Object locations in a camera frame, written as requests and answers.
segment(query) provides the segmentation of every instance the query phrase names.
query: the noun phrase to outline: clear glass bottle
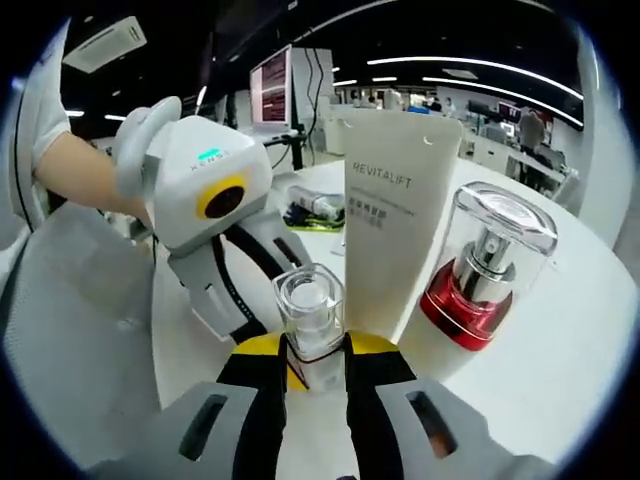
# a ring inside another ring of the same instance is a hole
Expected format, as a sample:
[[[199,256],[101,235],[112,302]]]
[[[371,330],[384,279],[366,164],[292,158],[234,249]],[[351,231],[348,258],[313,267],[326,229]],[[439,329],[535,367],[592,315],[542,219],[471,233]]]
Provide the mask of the clear glass bottle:
[[[289,340],[290,365],[312,392],[344,385],[340,351],[345,328],[344,286],[325,266],[314,263],[272,281]]]

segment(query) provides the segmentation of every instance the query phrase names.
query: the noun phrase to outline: clear plastic cap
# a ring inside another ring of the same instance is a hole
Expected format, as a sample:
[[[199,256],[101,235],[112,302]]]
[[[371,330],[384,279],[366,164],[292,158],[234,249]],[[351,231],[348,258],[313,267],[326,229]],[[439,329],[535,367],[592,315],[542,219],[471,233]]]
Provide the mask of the clear plastic cap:
[[[344,286],[313,263],[272,281],[285,333],[296,354],[312,361],[334,351],[344,336]]]

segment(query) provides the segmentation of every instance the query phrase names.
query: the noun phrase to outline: white round table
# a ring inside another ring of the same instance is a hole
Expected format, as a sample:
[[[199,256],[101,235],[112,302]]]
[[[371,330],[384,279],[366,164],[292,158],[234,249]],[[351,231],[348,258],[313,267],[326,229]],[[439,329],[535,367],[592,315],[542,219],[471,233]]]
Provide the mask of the white round table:
[[[503,175],[465,160],[457,162],[450,196],[473,180],[510,189],[554,218],[559,240],[556,252],[496,339],[444,385],[486,417],[491,436],[505,448],[559,463],[589,432],[613,393],[630,339],[636,334],[637,288],[613,252],[566,210]],[[344,162],[276,177],[270,201],[284,208],[286,189],[293,184],[342,193]],[[443,229],[441,222],[434,245]],[[312,260],[344,281],[344,257],[331,253],[337,234],[299,235]],[[279,325],[269,280],[264,276],[250,280],[255,278],[250,272],[257,267],[235,248],[227,252],[229,271],[245,301],[263,322]],[[436,255],[429,255],[392,340],[400,338]],[[166,251],[160,251],[152,320],[163,408],[195,384],[214,382],[234,347],[231,342],[221,343],[192,314],[186,291],[165,259]],[[344,419],[346,395],[310,397],[287,394],[289,416],[278,478],[294,478],[302,465],[306,472],[315,471],[317,478],[356,474]]]

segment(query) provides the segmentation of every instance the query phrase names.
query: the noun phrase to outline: computer screen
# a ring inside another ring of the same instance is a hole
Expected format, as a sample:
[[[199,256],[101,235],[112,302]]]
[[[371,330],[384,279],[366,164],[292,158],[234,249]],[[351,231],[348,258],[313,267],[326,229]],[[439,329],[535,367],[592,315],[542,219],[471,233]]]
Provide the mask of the computer screen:
[[[491,115],[491,108],[489,108],[489,105],[477,100],[469,100],[469,102],[467,103],[467,110],[469,110],[471,113],[484,115],[485,117]]]
[[[291,46],[251,71],[251,121],[291,125]]]
[[[518,123],[522,110],[508,103],[498,102],[498,112],[507,122]]]

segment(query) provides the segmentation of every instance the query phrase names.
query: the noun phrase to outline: black cable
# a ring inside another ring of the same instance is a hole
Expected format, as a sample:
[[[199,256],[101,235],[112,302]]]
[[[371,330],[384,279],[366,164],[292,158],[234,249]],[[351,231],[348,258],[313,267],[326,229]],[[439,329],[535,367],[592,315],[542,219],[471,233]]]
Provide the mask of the black cable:
[[[318,98],[320,98],[320,88],[322,87],[322,81],[324,80],[324,70],[322,69],[322,64],[320,63],[320,58],[318,58],[318,51],[314,48],[313,54],[316,57],[316,62],[318,63],[318,68],[320,69],[320,81],[318,82],[318,89],[316,90],[316,102],[313,104],[313,123],[311,124],[311,128],[309,129],[309,138],[311,138],[311,134],[313,133],[313,129],[316,128],[316,122],[318,121]],[[312,166],[316,164],[316,155],[313,154]]]
[[[282,154],[282,157],[280,157],[280,160],[278,160],[276,164],[273,167],[271,167],[271,170],[273,170],[274,168],[276,168],[278,165],[282,163],[282,161],[284,160],[284,157],[286,157],[287,153],[289,153],[289,150],[291,150],[291,144],[287,145],[287,149]]]
[[[157,253],[156,253],[156,245],[158,244],[158,237],[156,237],[155,235],[153,235],[153,238],[151,239],[151,252],[153,253],[153,264],[156,264],[156,260],[157,260]]]
[[[33,224],[29,219],[29,214],[27,213],[27,206],[24,203],[24,197],[22,196],[22,187],[20,186],[20,177],[18,175],[18,125],[20,125],[20,115],[22,114],[22,101],[24,100],[24,94],[20,97],[20,105],[18,105],[18,115],[16,119],[16,129],[15,135],[13,139],[13,167],[16,173],[16,187],[18,190],[18,197],[20,198],[20,206],[22,207],[22,213],[24,213],[24,219],[27,221],[27,226],[31,233],[35,230],[33,228]]]
[[[313,64],[311,63],[311,58],[309,58],[309,52],[307,52],[307,49],[304,48],[304,56],[307,58],[307,63],[309,64],[309,82],[307,83],[307,100],[309,100],[309,105],[311,105],[314,108],[314,116],[315,116],[315,106],[313,104],[313,99],[311,98],[311,84],[313,83]],[[309,130],[309,134],[307,135],[307,138],[305,140],[305,145],[306,143],[309,142],[309,149],[311,150],[311,164],[315,165],[316,163],[316,153],[313,149],[313,141],[311,140],[311,130]]]

